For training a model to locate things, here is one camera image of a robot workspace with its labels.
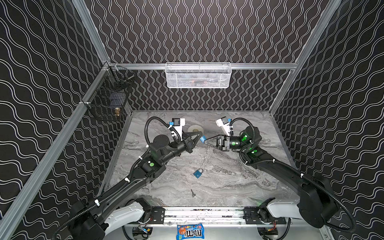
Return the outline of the small blue padlock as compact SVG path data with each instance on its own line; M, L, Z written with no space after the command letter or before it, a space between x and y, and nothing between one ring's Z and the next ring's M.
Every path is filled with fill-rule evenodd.
M204 144L205 143L205 141L206 141L206 136L202 136L201 138L200 138L200 141Z

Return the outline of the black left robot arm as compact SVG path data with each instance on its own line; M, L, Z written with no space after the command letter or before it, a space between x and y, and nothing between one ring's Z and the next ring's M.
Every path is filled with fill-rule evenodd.
M165 126L173 137L158 135L152 141L148 128L157 120ZM146 224L151 220L151 207L138 199L127 207L123 204L135 192L153 182L165 170L169 160L179 157L183 152L192 153L203 132L183 132L184 119L173 119L166 123L159 117L150 117L144 129L146 152L132 165L129 174L107 192L89 202L79 201L73 205L68 220L53 233L52 239L58 240L59 232L67 228L75 240L102 240L106 235L134 222Z

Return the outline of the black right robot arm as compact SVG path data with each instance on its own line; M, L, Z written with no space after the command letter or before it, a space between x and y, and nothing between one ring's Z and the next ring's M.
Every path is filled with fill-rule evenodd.
M234 151L241 162L248 167L265 172L292 189L299 202L292 213L280 209L274 213L270 206L273 200L265 201L261 221L271 218L299 218L315 228L328 226L340 232L352 233L357 228L356 220L348 208L335 195L330 181L322 175L310 176L279 161L260 147L262 136L257 127L245 119L216 121L224 134L211 138L201 137L205 145L222 152Z

